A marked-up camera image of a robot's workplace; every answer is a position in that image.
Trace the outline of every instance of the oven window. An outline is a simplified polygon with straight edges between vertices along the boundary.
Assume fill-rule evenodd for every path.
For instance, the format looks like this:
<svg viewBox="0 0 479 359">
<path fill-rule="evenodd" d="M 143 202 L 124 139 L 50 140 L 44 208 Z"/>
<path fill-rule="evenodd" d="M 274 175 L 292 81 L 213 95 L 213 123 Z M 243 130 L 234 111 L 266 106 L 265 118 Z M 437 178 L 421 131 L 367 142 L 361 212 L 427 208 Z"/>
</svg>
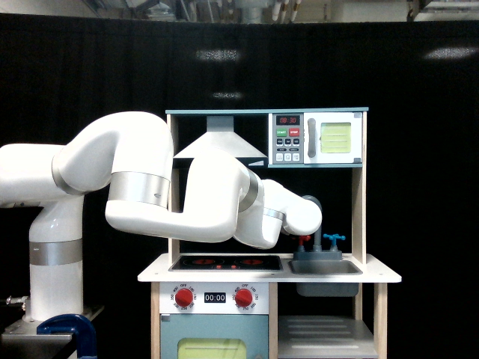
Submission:
<svg viewBox="0 0 479 359">
<path fill-rule="evenodd" d="M 321 153 L 351 152 L 351 122 L 321 123 Z"/>
<path fill-rule="evenodd" d="M 183 338 L 178 359 L 246 359 L 246 344 L 239 339 Z"/>
</svg>

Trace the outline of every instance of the stove knob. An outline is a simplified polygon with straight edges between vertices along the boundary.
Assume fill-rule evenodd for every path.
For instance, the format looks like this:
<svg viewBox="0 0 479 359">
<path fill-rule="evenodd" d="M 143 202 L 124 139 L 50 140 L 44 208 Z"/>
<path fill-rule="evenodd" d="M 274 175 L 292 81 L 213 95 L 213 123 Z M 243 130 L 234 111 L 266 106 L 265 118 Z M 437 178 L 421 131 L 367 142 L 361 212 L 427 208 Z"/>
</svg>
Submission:
<svg viewBox="0 0 479 359">
<path fill-rule="evenodd" d="M 240 289 L 234 296 L 234 301 L 240 307 L 247 307 L 253 302 L 253 295 L 247 289 Z"/>
<path fill-rule="evenodd" d="M 174 296 L 174 300 L 180 307 L 188 307 L 193 302 L 193 293 L 187 288 L 182 288 Z"/>
</svg>

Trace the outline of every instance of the stovetop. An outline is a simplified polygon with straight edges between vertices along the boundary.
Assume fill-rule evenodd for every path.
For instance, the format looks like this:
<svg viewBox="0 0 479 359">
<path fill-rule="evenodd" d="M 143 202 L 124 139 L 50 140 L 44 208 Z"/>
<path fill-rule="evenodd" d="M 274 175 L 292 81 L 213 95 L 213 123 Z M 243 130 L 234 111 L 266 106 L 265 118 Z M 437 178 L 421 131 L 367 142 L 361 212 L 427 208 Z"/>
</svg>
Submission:
<svg viewBox="0 0 479 359">
<path fill-rule="evenodd" d="M 280 271 L 278 256 L 183 255 L 170 267 L 170 271 Z"/>
</svg>

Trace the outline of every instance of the microwave handle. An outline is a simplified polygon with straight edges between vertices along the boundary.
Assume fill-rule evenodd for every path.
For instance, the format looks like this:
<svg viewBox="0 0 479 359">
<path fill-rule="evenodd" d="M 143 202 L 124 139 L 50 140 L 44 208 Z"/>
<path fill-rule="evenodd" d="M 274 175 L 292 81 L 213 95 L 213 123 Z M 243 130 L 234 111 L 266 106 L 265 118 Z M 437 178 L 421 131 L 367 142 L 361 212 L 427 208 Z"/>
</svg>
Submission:
<svg viewBox="0 0 479 359">
<path fill-rule="evenodd" d="M 316 156 L 316 120 L 314 118 L 308 120 L 308 132 L 308 156 L 312 159 Z"/>
</svg>

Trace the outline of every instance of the oven door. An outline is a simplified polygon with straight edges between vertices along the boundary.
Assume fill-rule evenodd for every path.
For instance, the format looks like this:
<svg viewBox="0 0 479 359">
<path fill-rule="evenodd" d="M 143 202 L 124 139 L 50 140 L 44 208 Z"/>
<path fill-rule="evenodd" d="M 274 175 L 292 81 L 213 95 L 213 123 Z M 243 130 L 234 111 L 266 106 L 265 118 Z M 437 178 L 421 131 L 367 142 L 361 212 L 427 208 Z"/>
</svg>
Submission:
<svg viewBox="0 0 479 359">
<path fill-rule="evenodd" d="M 267 315 L 162 314 L 161 358 L 267 359 Z"/>
<path fill-rule="evenodd" d="M 304 114 L 304 163 L 362 163 L 362 112 Z"/>
</svg>

